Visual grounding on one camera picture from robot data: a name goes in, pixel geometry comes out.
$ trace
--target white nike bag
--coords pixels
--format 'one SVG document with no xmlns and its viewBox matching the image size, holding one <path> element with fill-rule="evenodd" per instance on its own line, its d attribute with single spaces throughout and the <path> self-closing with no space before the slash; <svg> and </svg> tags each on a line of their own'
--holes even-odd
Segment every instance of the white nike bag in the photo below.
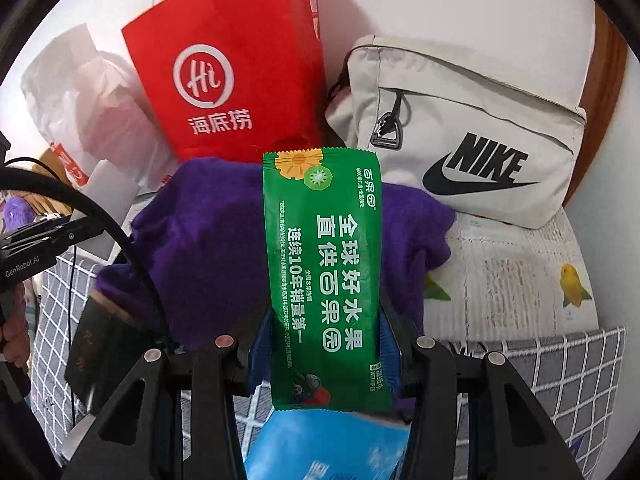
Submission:
<svg viewBox="0 0 640 480">
<path fill-rule="evenodd" d="M 585 112 L 509 66 L 466 48 L 366 36 L 336 88 L 329 125 L 348 148 L 377 154 L 384 182 L 527 228 L 561 206 Z"/>
</svg>

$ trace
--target black cable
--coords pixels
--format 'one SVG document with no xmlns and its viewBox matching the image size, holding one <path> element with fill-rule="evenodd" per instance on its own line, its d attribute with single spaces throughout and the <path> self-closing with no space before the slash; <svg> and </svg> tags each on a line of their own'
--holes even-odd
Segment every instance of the black cable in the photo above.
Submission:
<svg viewBox="0 0 640 480">
<path fill-rule="evenodd" d="M 78 256 L 78 247 L 74 246 L 74 260 L 73 263 L 71 263 L 71 275 L 69 276 L 69 294 L 66 300 L 66 334 L 68 336 L 68 343 L 69 343 L 69 354 L 71 355 L 71 295 L 72 295 L 72 289 L 74 286 L 74 272 L 76 270 L 76 256 Z M 73 428 L 76 426 L 76 399 L 74 396 L 74 391 L 70 388 L 69 391 L 71 391 L 71 421 L 73 424 Z"/>
<path fill-rule="evenodd" d="M 162 333 L 166 352 L 169 355 L 174 353 L 169 334 L 169 325 L 166 320 L 166 311 L 162 305 L 158 290 L 142 261 L 138 258 L 127 235 L 104 209 L 86 195 L 59 180 L 53 180 L 33 173 L 33 171 L 19 170 L 18 168 L 0 168 L 0 189 L 14 189 L 46 196 L 67 204 L 73 209 L 77 209 L 81 213 L 100 221 L 104 230 L 120 246 L 127 260 L 130 261 L 134 273 L 149 294 L 158 319 L 159 331 Z"/>
<path fill-rule="evenodd" d="M 37 158 L 33 158 L 31 156 L 17 156 L 15 158 L 12 158 L 11 160 L 6 161 L 4 165 L 8 166 L 9 164 L 13 164 L 14 162 L 32 162 L 33 164 L 37 164 L 41 168 L 44 168 L 45 170 L 49 171 L 49 173 L 53 178 L 59 181 L 62 181 L 62 179 L 58 176 L 58 174 L 55 171 L 53 171 L 49 166 L 47 166 L 44 162 L 42 162 L 41 160 L 38 160 Z"/>
</svg>

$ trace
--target red paper bag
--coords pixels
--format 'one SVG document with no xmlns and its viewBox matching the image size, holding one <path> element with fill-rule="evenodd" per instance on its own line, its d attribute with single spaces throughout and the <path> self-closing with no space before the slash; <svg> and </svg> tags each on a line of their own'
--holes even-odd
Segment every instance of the red paper bag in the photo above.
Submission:
<svg viewBox="0 0 640 480">
<path fill-rule="evenodd" d="M 122 33 L 182 160 L 322 145 L 316 0 L 165 0 Z"/>
</svg>

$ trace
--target human hand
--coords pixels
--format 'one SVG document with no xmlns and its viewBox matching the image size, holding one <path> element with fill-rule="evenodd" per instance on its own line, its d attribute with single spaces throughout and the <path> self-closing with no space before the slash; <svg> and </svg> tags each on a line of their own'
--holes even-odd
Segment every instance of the human hand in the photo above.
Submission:
<svg viewBox="0 0 640 480">
<path fill-rule="evenodd" d="M 29 359 L 31 345 L 29 342 L 26 319 L 27 305 L 24 301 L 24 285 L 19 283 L 14 288 L 14 312 L 0 327 L 0 341 L 4 340 L 2 354 L 7 362 L 22 368 Z"/>
</svg>

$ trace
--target metal screw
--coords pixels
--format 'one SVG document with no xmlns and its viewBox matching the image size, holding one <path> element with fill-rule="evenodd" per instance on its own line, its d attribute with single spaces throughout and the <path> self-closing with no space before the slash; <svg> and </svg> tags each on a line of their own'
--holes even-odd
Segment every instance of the metal screw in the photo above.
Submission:
<svg viewBox="0 0 640 480">
<path fill-rule="evenodd" d="M 505 359 L 504 355 L 502 355 L 500 352 L 491 352 L 489 354 L 489 362 L 491 364 L 502 366 L 506 361 L 507 359 Z"/>
<path fill-rule="evenodd" d="M 433 337 L 427 337 L 425 335 L 421 335 L 418 339 L 415 340 L 415 343 L 420 348 L 426 348 L 427 350 L 436 346 L 435 339 Z"/>
<path fill-rule="evenodd" d="M 153 363 L 154 361 L 158 361 L 159 358 L 162 357 L 162 352 L 157 348 L 152 348 L 151 350 L 147 350 L 145 352 L 145 361 L 147 363 Z"/>
<path fill-rule="evenodd" d="M 219 335 L 216 338 L 216 346 L 218 348 L 229 348 L 234 343 L 234 338 L 230 335 Z"/>
</svg>

